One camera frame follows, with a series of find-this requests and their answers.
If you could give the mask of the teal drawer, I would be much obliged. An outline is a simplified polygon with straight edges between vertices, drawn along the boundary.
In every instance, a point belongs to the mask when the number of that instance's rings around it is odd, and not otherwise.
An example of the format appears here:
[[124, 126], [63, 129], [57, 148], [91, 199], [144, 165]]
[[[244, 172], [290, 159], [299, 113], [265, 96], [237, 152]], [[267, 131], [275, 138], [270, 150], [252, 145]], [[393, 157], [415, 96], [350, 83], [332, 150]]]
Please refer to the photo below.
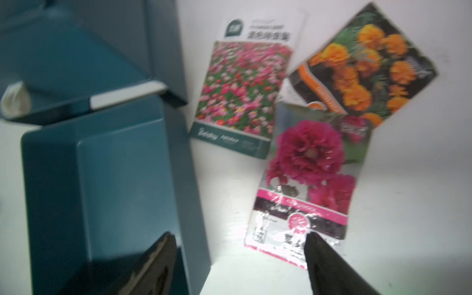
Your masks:
[[54, 10], [1, 22], [1, 118], [49, 125], [167, 86]]
[[22, 136], [32, 292], [101, 295], [166, 232], [173, 295], [211, 259], [183, 113], [154, 95]]

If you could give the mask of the magenta peony seed bag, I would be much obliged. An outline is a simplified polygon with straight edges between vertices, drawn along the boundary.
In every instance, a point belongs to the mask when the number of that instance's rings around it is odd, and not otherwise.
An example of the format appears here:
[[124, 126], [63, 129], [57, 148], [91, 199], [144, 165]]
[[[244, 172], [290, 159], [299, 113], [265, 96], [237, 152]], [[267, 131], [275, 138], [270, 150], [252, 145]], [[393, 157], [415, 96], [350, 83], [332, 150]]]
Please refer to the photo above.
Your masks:
[[343, 249], [372, 124], [293, 104], [280, 104], [275, 119], [244, 244], [306, 268], [307, 234], [316, 232], [336, 251]]

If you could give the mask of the pink mixed flower seed bag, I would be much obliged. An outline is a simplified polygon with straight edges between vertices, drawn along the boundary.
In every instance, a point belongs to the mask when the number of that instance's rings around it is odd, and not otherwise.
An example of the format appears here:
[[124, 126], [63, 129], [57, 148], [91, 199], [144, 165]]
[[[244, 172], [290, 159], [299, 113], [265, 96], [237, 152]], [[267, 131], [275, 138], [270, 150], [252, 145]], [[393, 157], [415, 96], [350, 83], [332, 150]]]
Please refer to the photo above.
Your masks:
[[269, 9], [228, 18], [214, 43], [190, 135], [265, 159], [280, 91], [306, 13]]

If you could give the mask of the orange marigold seed bag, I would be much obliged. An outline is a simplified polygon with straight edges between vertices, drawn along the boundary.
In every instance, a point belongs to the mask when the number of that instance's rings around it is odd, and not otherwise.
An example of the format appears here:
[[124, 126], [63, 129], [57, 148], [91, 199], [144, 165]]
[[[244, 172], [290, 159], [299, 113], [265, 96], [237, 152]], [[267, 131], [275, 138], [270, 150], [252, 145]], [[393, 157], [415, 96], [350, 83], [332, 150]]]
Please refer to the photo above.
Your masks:
[[279, 97], [379, 126], [437, 75], [434, 63], [370, 2], [287, 75]]

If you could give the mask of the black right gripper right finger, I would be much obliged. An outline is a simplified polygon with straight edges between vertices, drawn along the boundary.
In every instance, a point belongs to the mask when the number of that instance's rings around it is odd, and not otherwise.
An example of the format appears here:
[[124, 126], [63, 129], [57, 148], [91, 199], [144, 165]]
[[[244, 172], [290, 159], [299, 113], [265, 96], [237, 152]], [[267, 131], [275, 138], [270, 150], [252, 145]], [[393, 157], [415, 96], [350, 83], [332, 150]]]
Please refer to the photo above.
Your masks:
[[304, 254], [313, 294], [379, 295], [318, 233], [307, 234]]

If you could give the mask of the teal three-drawer cabinet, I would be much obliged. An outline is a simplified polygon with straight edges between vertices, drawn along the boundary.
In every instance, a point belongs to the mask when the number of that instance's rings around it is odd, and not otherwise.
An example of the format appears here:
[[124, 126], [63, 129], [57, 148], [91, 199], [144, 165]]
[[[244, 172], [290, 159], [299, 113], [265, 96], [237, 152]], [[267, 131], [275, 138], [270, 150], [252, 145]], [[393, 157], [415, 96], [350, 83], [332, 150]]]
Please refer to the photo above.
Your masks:
[[2, 1], [4, 295], [197, 295], [211, 270], [174, 1]]

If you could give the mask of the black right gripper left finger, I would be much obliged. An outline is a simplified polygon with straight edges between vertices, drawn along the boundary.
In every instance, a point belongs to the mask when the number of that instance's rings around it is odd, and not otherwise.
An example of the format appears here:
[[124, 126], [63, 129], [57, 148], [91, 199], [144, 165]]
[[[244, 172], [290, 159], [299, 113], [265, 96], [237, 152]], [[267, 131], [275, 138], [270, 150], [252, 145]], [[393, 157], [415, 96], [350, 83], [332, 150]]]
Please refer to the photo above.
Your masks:
[[139, 259], [133, 269], [118, 280], [112, 295], [167, 295], [177, 260], [175, 236], [165, 232]]

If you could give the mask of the teal bottom drawer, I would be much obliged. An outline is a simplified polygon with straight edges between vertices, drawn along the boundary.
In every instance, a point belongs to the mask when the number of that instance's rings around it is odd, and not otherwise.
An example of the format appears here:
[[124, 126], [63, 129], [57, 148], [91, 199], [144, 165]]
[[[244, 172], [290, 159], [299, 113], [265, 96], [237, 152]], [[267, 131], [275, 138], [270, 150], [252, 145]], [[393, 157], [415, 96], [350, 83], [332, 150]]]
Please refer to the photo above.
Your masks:
[[173, 295], [211, 259], [183, 113], [154, 95], [22, 136], [32, 292], [101, 295], [166, 232]]

